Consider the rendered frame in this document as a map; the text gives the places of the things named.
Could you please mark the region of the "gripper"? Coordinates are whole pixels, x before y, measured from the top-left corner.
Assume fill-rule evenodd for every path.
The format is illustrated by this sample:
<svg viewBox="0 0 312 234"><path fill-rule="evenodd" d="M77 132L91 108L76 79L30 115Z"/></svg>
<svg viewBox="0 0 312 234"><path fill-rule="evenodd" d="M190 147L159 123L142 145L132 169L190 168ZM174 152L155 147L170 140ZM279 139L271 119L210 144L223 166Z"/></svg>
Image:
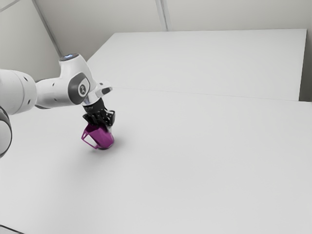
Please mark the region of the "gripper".
<svg viewBox="0 0 312 234"><path fill-rule="evenodd" d="M115 111L108 110L102 98L97 102L83 107L85 114L83 118L93 126L105 125L107 132L112 132L112 127L115 122Z"/></svg>

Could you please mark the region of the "purple faceted mug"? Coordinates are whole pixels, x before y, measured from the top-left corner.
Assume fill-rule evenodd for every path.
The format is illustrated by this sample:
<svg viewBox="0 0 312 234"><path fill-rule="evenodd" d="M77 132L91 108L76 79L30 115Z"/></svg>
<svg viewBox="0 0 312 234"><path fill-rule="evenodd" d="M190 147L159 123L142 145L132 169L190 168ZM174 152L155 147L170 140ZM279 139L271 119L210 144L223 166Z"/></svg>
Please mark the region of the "purple faceted mug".
<svg viewBox="0 0 312 234"><path fill-rule="evenodd" d="M95 145L88 142L86 140L87 137L91 138ZM91 124L86 126L82 133L81 139L94 149L103 150L110 148L115 141L112 133L107 132L105 125L95 126Z"/></svg>

